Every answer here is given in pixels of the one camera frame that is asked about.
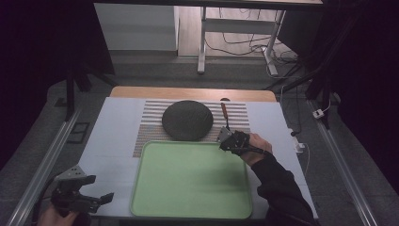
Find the desk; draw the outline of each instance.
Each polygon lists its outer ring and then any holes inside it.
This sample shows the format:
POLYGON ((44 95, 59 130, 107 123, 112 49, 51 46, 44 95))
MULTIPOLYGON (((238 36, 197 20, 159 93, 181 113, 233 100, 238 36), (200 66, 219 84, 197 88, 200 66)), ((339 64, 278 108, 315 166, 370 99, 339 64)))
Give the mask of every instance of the desk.
MULTIPOLYGON (((130 212, 129 205, 140 160, 140 150, 137 149, 137 145, 139 140, 141 140, 139 138, 140 134, 142 134, 141 126, 145 124, 142 121, 145 108, 148 109, 150 105, 156 105, 157 108, 159 108, 159 105, 167 107, 175 101, 186 99, 198 100, 206 105, 214 105, 215 103, 220 103, 220 98, 229 98, 233 102, 232 104, 242 105, 246 108, 247 114, 244 117, 247 118, 247 127, 245 129, 258 133, 261 137, 266 137, 273 143, 274 156, 283 167, 294 174, 305 200, 311 205, 314 215, 317 216, 302 169, 296 157, 294 143, 287 129, 279 103, 276 102, 272 92, 263 90, 142 87, 116 87, 113 89, 110 97, 104 102, 88 144, 79 161, 79 166, 87 175, 97 176, 97 180, 93 185, 81 188, 82 194, 98 197, 104 193, 115 192, 114 200, 102 206, 95 216, 138 218, 130 212)), ((211 108, 211 110, 213 113, 218 110, 220 111, 217 112, 220 113, 218 115, 222 115, 221 109, 218 109, 218 107, 211 108)), ((159 115, 162 116, 163 111, 160 109, 158 111, 159 115)), ((222 116, 215 117, 213 130, 219 130, 223 123, 222 116)), ((160 122, 152 120, 151 125, 158 126, 157 128, 162 131, 160 122)), ((238 127, 237 125, 234 126, 232 122, 231 128, 238 127)), ((260 185, 260 182, 250 168, 247 168, 247 176, 253 204, 250 218, 263 219, 268 205, 267 201, 257 195, 256 188, 260 185)))

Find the power adapter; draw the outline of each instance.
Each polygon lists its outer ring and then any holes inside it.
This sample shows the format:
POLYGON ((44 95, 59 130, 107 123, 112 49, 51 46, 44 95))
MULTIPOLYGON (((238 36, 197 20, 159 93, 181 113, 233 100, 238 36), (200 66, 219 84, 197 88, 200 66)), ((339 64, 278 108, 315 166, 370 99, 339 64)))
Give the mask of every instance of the power adapter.
POLYGON ((324 116, 324 112, 321 109, 315 110, 315 111, 313 111, 313 116, 316 119, 320 119, 324 116))

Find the wooden floor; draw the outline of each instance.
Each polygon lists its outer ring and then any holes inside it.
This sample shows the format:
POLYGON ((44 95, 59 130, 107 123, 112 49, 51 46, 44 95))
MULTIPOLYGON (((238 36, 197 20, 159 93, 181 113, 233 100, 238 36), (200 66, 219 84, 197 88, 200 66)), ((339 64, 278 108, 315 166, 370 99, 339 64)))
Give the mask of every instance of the wooden floor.
MULTIPOLYGON (((207 8, 207 18, 228 18, 228 19, 242 19, 242 20, 264 20, 274 21, 276 16, 275 10, 258 10, 245 8, 207 8)), ((179 57, 197 57, 200 48, 200 8, 198 7, 179 7, 180 16, 180 30, 179 30, 179 57)), ((261 49, 257 49, 254 53, 243 55, 252 50, 250 46, 265 45, 268 43, 268 35, 252 35, 251 34, 231 34, 207 32, 205 39, 209 46, 214 49, 221 49, 227 52, 235 53, 240 56, 235 56, 222 51, 212 50, 206 46, 207 57, 263 57, 261 49), (245 43, 228 43, 247 41, 245 43)), ((279 57, 281 53, 284 57, 295 57, 295 53, 290 51, 283 43, 276 40, 273 47, 276 56, 279 57)))

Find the white wall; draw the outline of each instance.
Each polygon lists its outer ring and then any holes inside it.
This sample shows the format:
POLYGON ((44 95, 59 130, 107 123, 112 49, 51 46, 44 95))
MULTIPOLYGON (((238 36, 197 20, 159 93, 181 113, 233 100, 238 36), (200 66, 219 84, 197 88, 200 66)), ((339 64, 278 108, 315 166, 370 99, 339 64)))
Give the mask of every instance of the white wall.
POLYGON ((179 8, 94 4, 109 50, 178 49, 179 8))

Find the black sleeve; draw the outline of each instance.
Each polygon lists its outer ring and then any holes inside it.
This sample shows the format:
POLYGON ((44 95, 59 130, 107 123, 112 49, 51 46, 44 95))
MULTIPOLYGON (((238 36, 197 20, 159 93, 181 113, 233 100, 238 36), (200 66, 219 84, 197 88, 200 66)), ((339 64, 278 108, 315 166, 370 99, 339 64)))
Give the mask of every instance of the black sleeve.
POLYGON ((303 199, 294 175, 280 165, 271 153, 255 163, 252 170, 261 180, 258 194, 270 209, 266 222, 274 225, 316 225, 311 207, 303 199))

